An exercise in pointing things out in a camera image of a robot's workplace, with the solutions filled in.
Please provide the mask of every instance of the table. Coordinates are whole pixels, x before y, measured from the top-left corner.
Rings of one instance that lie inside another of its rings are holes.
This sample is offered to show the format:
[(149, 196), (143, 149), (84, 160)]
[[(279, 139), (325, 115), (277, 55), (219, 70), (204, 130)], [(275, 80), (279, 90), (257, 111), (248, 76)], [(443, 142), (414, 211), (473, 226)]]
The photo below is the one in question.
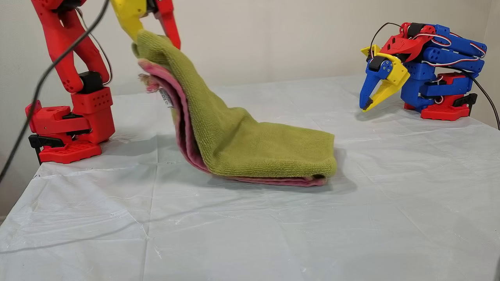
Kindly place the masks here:
[(321, 187), (191, 167), (157, 94), (118, 95), (103, 155), (44, 163), (0, 227), (0, 280), (493, 280), (500, 132), (423, 120), (362, 76), (218, 87), (258, 121), (335, 134)]

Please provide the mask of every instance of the red and white wire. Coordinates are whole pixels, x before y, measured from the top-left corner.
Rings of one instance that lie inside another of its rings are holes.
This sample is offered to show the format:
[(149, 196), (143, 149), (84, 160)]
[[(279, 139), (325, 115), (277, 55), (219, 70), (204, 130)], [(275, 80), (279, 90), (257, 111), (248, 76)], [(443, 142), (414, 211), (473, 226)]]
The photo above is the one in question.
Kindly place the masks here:
[(455, 37), (458, 37), (458, 38), (463, 38), (462, 36), (460, 36), (460, 35), (458, 35), (458, 34), (455, 34), (455, 33), (453, 33), (453, 32), (450, 32), (449, 34), (451, 34), (451, 35), (453, 35), (453, 36), (455, 36)]
[(479, 52), (481, 52), (481, 53), (482, 53), (481, 58), (484, 58), (484, 57), (486, 56), (486, 52), (485, 52), (485, 50), (481, 49), (478, 45), (476, 45), (476, 44), (474, 44), (474, 43), (472, 43), (472, 42), (470, 42), (470, 45), (471, 45), (471, 46), (473, 46), (474, 48), (478, 49), (478, 50), (479, 50)]
[(442, 75), (439, 75), (438, 77), (439, 77), (439, 79), (431, 81), (431, 83), (436, 83), (436, 82), (439, 82), (439, 81), (443, 80), (443, 76)]
[(456, 61), (450, 62), (450, 63), (431, 63), (427, 60), (422, 60), (422, 62), (430, 65), (431, 67), (449, 67), (449, 66), (461, 63), (461, 62), (477, 62), (477, 61), (479, 61), (479, 59), (480, 59), (479, 57), (477, 57), (477, 56), (474, 56), (474, 57), (475, 58), (462, 58), (462, 59), (459, 59), (459, 60), (456, 60)]
[(448, 39), (445, 36), (434, 34), (434, 33), (418, 33), (417, 35), (413, 36), (411, 39), (415, 40), (419, 36), (432, 36), (432, 37), (437, 37), (437, 38), (441, 38), (441, 39), (444, 39), (444, 40), (448, 41), (448, 45), (445, 45), (445, 44), (443, 44), (441, 42), (438, 42), (438, 41), (434, 40), (434, 38), (432, 39), (432, 42), (434, 44), (442, 46), (442, 47), (449, 47), (449, 46), (452, 45), (452, 41), (450, 39)]

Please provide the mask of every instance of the black cable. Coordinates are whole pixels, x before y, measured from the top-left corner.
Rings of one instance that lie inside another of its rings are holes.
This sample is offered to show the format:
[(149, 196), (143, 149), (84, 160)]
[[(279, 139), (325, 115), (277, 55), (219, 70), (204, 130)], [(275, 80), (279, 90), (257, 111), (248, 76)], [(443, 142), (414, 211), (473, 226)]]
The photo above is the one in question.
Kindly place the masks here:
[(377, 37), (377, 34), (379, 34), (379, 32), (386, 26), (386, 25), (394, 25), (394, 26), (397, 26), (397, 27), (400, 27), (402, 30), (403, 30), (403, 37), (405, 36), (405, 29), (399, 25), (399, 24), (396, 24), (396, 23), (392, 23), (392, 22), (386, 22), (384, 23), (384, 25), (382, 25), (378, 30), (377, 32), (375, 33), (375, 35), (373, 36), (373, 39), (371, 39), (371, 43), (370, 43), (370, 50), (368, 50), (368, 53), (371, 52), (371, 57), (373, 58), (374, 57), (374, 53), (372, 51), (372, 48), (373, 48), (373, 45), (374, 45), (374, 41), (375, 41), (375, 37)]
[(102, 8), (99, 12), (99, 15), (97, 15), (97, 18), (95, 21), (90, 25), (90, 27), (82, 34), (78, 39), (69, 46), (69, 48), (64, 51), (54, 62), (43, 72), (43, 74), (40, 77), (40, 80), (38, 80), (38, 83), (36, 84), (36, 88), (34, 90), (34, 95), (33, 95), (33, 101), (31, 102), (31, 107), (29, 109), (26, 121), (24, 122), (24, 125), (22, 126), (21, 132), (19, 133), (19, 136), (17, 137), (17, 140), (15, 141), (14, 147), (10, 151), (10, 154), (7, 158), (7, 161), (5, 162), (5, 165), (3, 166), (3, 169), (1, 170), (0, 173), (0, 184), (4, 180), (4, 177), (7, 173), (7, 170), (12, 164), (12, 161), (14, 160), (14, 156), (16, 155), (16, 152), (18, 151), (19, 145), (21, 144), (23, 137), (26, 133), (26, 129), (28, 129), (28, 126), (30, 125), (30, 120), (33, 118), (33, 115), (35, 113), (35, 105), (37, 104), (38, 97), (40, 96), (40, 92), (42, 91), (42, 86), (51, 73), (52, 70), (58, 65), (69, 53), (73, 52), (73, 50), (78, 46), (96, 27), (97, 25), (101, 22), (101, 20), (104, 17), (104, 14), (106, 13), (106, 10), (108, 9), (108, 4), (110, 0), (104, 0), (104, 4), (102, 5)]
[(477, 87), (479, 88), (479, 90), (481, 90), (481, 92), (484, 94), (484, 96), (486, 97), (486, 99), (488, 99), (488, 102), (491, 105), (491, 108), (493, 109), (493, 113), (495, 114), (496, 127), (498, 128), (498, 130), (500, 130), (499, 113), (497, 112), (497, 108), (495, 107), (495, 104), (493, 103), (493, 100), (490, 98), (490, 96), (488, 95), (488, 93), (486, 93), (485, 89), (481, 86), (481, 84), (479, 84), (479, 82), (471, 75), (471, 73), (467, 72), (467, 71), (465, 71), (463, 69), (452, 67), (452, 66), (442, 66), (442, 68), (460, 71), (461, 73), (467, 75), (470, 79), (472, 79), (472, 81), (474, 81), (474, 83), (477, 85)]

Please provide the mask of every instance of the red link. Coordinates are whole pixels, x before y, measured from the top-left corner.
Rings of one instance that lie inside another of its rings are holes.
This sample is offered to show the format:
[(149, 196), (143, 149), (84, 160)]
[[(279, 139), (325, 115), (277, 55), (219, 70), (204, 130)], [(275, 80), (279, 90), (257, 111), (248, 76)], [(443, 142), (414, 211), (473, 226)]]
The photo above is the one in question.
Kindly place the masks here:
[[(403, 23), (403, 29), (400, 30), (399, 34), (396, 36), (391, 36), (387, 43), (382, 47), (380, 53), (383, 54), (408, 54), (409, 57), (406, 59), (407, 62), (415, 59), (420, 52), (425, 43), (429, 42), (432, 36), (419, 36), (415, 39), (408, 39), (408, 27), (409, 22)], [(421, 33), (436, 33), (436, 29), (432, 25), (426, 25), (422, 28)]]
[(104, 87), (102, 90), (89, 94), (72, 93), (73, 112), (83, 115), (90, 123), (91, 133), (82, 134), (78, 137), (80, 141), (89, 141), (98, 144), (106, 141), (115, 133), (113, 115), (111, 114), (110, 88)]
[(89, 94), (72, 93), (71, 100), (73, 101), (73, 112), (79, 115), (95, 113), (109, 108), (113, 104), (109, 87)]
[(458, 73), (458, 72), (451, 72), (451, 73), (441, 73), (439, 74), (442, 76), (442, 80), (446, 82), (446, 85), (451, 85), (453, 84), (453, 80), (456, 78), (465, 78), (466, 76)]
[[(63, 54), (70, 45), (82, 35), (85, 30), (75, 10), (56, 13), (63, 0), (31, 0), (40, 18), (45, 40), (47, 42), (48, 54), (55, 61)], [(87, 65), (89, 71), (99, 72), (102, 80), (110, 78), (106, 65), (92, 40), (87, 36), (75, 49), (76, 54)], [(79, 92), (83, 83), (75, 68), (73, 52), (69, 53), (55, 67), (59, 78), (66, 91), (70, 93)]]
[(31, 131), (39, 135), (58, 134), (80, 130), (89, 130), (90, 124), (85, 118), (63, 119), (71, 113), (69, 106), (39, 108), (30, 121)]
[(156, 0), (156, 5), (158, 6), (158, 12), (154, 14), (154, 17), (160, 21), (163, 31), (170, 41), (172, 41), (172, 44), (180, 50), (181, 39), (174, 17), (174, 4), (172, 0)]

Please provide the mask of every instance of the care label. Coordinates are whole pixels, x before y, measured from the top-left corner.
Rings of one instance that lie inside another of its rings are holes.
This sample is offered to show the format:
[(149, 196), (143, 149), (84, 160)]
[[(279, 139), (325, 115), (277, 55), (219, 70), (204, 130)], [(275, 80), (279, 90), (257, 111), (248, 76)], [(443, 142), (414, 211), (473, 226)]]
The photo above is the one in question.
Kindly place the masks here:
[(159, 94), (163, 98), (163, 101), (165, 101), (165, 105), (169, 108), (173, 108), (174, 104), (172, 103), (172, 100), (170, 99), (169, 94), (164, 89), (159, 89)]

